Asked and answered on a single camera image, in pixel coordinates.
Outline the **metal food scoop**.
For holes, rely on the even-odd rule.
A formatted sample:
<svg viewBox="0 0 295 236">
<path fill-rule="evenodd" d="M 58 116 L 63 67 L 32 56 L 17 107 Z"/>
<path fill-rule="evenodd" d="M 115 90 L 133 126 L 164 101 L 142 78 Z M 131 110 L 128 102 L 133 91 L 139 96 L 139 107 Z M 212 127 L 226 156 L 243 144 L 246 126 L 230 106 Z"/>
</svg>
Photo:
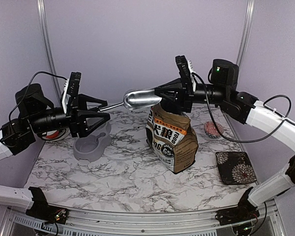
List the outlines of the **metal food scoop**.
<svg viewBox="0 0 295 236">
<path fill-rule="evenodd" d="M 162 98 L 155 95 L 154 89 L 134 90 L 127 92 L 121 103 L 110 105 L 104 108 L 100 108 L 101 112 L 114 109 L 119 106 L 124 106 L 128 110 L 137 110 L 152 107 L 158 103 Z"/>
</svg>

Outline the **brown dog food bag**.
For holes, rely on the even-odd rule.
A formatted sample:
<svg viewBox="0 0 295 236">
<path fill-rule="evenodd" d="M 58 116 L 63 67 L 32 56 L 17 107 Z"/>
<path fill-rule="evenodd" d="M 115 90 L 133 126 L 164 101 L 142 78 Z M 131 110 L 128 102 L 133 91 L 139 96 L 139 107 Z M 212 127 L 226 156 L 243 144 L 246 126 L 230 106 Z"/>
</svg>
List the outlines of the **brown dog food bag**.
<svg viewBox="0 0 295 236">
<path fill-rule="evenodd" d="M 174 174 L 195 163 L 197 135 L 190 117 L 177 108 L 161 104 L 150 107 L 146 136 L 154 154 Z"/>
</svg>

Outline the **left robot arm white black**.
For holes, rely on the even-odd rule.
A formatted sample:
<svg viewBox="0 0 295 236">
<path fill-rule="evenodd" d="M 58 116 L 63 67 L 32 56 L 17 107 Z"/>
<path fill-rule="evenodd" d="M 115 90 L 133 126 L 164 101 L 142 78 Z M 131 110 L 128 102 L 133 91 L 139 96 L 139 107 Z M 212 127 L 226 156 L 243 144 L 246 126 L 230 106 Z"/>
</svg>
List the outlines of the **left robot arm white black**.
<svg viewBox="0 0 295 236">
<path fill-rule="evenodd" d="M 55 107 L 40 84 L 23 88 L 15 95 L 19 116 L 0 128 L 0 161 L 15 156 L 44 138 L 50 131 L 68 131 L 73 138 L 85 138 L 110 120 L 101 108 L 107 101 L 79 94 L 77 86 L 64 90 L 64 103 Z M 26 215 L 45 221 L 64 223 L 67 209 L 48 204 L 39 187 L 16 188 L 0 185 L 0 205 L 25 210 Z"/>
</svg>

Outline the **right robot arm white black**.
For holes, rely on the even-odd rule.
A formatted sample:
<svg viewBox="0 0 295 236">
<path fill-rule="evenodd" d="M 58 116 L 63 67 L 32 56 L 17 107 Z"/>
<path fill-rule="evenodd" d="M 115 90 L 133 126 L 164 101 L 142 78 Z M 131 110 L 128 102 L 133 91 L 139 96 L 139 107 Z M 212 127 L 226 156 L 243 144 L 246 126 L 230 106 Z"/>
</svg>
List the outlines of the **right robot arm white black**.
<svg viewBox="0 0 295 236">
<path fill-rule="evenodd" d="M 208 74 L 209 84 L 205 84 L 185 56 L 177 56 L 176 64 L 180 78 L 156 87 L 155 95 L 171 101 L 187 113 L 194 103 L 213 104 L 234 120 L 273 136 L 295 153 L 295 122 L 266 106 L 257 97 L 238 92 L 238 65 L 224 59 L 214 59 Z M 295 154 L 274 176 L 246 190 L 236 207 L 217 211 L 215 218 L 220 225 L 253 219 L 260 215 L 258 206 L 293 187 Z"/>
</svg>

